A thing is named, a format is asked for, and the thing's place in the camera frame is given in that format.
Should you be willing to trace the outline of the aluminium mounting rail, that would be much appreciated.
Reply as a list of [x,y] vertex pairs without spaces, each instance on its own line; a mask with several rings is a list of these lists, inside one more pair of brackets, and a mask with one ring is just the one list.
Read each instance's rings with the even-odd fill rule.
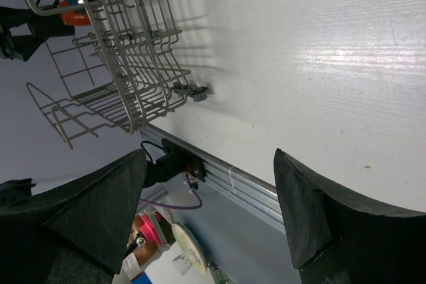
[[280,233],[286,233],[276,188],[273,185],[151,124],[141,128],[140,134],[151,142],[159,142],[165,138],[194,153],[204,162],[207,186]]

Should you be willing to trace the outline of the clear plastic cup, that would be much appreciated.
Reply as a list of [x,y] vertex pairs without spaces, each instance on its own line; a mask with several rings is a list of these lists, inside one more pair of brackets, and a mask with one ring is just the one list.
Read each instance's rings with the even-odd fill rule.
[[194,260],[188,253],[182,253],[173,259],[173,264],[179,274],[185,275],[194,266]]

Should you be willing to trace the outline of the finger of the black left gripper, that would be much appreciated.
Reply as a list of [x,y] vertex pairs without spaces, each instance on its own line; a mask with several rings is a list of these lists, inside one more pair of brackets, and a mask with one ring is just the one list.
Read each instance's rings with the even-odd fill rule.
[[9,30],[31,22],[37,15],[31,9],[16,9],[1,6],[1,28]]
[[34,38],[31,35],[12,36],[11,56],[13,59],[27,62],[46,40],[47,38]]

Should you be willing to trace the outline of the pale round disc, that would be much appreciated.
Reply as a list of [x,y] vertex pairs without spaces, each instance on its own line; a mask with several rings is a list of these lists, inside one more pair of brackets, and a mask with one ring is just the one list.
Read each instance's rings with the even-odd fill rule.
[[204,256],[204,251],[198,244],[196,238],[188,228],[181,223],[172,224],[172,233],[182,253],[188,253],[193,258],[193,268],[200,274],[205,275],[207,273],[208,263]]

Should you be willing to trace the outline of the dark brown mug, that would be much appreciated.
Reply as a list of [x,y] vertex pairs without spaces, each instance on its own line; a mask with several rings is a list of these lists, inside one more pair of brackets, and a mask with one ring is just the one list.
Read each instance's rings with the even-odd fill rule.
[[[42,11],[56,9],[60,3],[59,0],[53,0],[50,5],[40,6],[40,2],[41,0],[36,0],[35,4]],[[68,37],[75,34],[75,28],[64,24],[59,14],[49,16],[34,14],[27,25],[34,38],[48,39],[51,37]]]

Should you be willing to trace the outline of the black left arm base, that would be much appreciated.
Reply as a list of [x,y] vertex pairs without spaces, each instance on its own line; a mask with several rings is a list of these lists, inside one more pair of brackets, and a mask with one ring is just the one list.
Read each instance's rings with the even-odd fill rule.
[[165,155],[156,163],[160,164],[169,176],[186,172],[197,180],[205,182],[206,169],[200,157],[171,140],[163,138],[161,143]]

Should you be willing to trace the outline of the small red orange cup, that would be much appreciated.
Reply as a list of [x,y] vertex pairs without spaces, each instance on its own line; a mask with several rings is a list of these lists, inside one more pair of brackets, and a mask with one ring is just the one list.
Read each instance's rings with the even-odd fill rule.
[[64,24],[74,27],[86,27],[91,25],[91,21],[86,13],[78,13],[76,11],[66,11],[60,13],[60,17]]

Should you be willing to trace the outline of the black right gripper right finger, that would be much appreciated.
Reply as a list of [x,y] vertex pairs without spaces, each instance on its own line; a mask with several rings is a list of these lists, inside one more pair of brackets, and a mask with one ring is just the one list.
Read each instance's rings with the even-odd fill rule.
[[274,176],[302,283],[425,282],[425,213],[357,193],[280,149]]

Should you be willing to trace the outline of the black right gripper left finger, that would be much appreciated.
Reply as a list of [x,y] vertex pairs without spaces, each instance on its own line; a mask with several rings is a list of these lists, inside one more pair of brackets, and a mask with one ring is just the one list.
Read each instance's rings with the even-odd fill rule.
[[112,283],[147,170],[134,150],[105,167],[1,208],[2,283]]

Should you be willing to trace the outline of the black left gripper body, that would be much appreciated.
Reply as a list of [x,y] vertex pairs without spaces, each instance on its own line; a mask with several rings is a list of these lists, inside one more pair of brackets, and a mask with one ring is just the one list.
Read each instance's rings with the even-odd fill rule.
[[12,36],[8,29],[1,25],[1,58],[13,60],[12,49]]

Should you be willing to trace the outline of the pink tape roll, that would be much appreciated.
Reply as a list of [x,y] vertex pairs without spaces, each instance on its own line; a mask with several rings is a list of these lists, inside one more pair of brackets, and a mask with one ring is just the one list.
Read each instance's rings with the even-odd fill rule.
[[139,231],[142,233],[147,243],[155,243],[157,246],[162,246],[163,242],[150,218],[147,215],[141,217],[142,225]]

